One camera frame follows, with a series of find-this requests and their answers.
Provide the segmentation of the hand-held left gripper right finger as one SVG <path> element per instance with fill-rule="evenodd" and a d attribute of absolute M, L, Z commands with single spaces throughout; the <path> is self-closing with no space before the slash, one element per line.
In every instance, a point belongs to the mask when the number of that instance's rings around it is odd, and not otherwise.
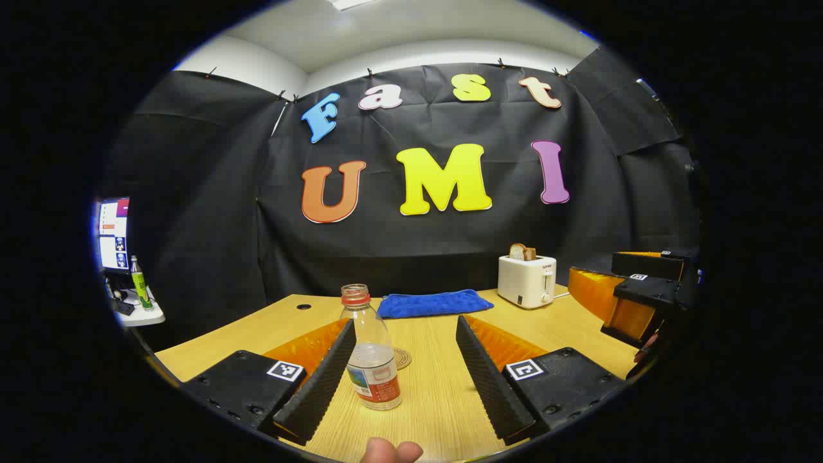
<path fill-rule="evenodd" d="M 535 439 L 592 414 L 626 389 L 616 376 L 571 347 L 548 352 L 469 314 L 456 343 L 498 439 Z"/>

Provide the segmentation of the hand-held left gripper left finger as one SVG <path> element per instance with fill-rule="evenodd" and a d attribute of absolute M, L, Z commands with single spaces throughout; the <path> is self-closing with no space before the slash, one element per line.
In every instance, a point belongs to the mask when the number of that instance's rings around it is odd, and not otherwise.
<path fill-rule="evenodd" d="M 182 388 L 245 428 L 305 445 L 332 401 L 355 344 L 353 321 L 336 320 L 265 355 L 233 352 Z"/>

